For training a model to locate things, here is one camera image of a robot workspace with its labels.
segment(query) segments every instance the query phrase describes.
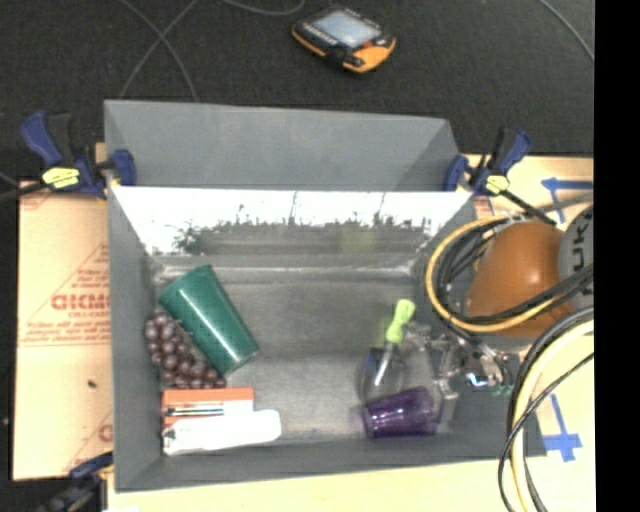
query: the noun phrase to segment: green cup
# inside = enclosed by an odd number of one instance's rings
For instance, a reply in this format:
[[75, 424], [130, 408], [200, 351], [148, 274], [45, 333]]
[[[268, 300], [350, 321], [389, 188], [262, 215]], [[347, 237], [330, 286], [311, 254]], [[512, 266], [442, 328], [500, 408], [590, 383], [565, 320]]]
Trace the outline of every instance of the green cup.
[[258, 352], [258, 344], [210, 265], [176, 279], [158, 300], [221, 375]]

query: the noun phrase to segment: handheld device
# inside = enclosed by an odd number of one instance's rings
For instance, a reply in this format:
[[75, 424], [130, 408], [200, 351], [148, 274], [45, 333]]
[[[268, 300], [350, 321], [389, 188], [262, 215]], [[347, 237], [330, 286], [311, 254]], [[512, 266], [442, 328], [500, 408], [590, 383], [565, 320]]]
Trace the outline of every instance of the handheld device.
[[291, 33], [329, 64], [356, 73], [378, 67], [396, 45], [396, 38], [381, 25], [338, 5], [298, 21]]

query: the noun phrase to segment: tag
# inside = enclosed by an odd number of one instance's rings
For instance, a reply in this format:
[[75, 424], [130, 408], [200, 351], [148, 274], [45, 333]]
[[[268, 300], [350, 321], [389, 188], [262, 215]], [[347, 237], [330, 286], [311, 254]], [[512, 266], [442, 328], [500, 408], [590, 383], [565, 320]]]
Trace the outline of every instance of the tag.
[[509, 180], [501, 174], [492, 174], [487, 178], [485, 188], [492, 194], [500, 195], [509, 188]]
[[42, 181], [53, 190], [63, 190], [80, 183], [80, 171], [73, 167], [52, 167], [42, 174]]

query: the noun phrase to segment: screen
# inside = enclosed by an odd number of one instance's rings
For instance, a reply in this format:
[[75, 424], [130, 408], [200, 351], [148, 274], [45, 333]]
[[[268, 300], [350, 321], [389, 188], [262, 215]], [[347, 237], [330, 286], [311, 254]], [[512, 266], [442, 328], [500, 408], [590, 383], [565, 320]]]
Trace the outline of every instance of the screen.
[[341, 43], [356, 48], [380, 35], [380, 31], [343, 12], [333, 12], [314, 25]]

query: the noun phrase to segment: cardboard sheet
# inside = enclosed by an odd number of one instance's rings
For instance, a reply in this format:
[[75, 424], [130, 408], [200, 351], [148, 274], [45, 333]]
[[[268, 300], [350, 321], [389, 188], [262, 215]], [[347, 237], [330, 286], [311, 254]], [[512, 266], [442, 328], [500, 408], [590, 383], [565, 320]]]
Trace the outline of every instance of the cardboard sheet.
[[20, 201], [13, 478], [66, 476], [113, 445], [107, 207]]

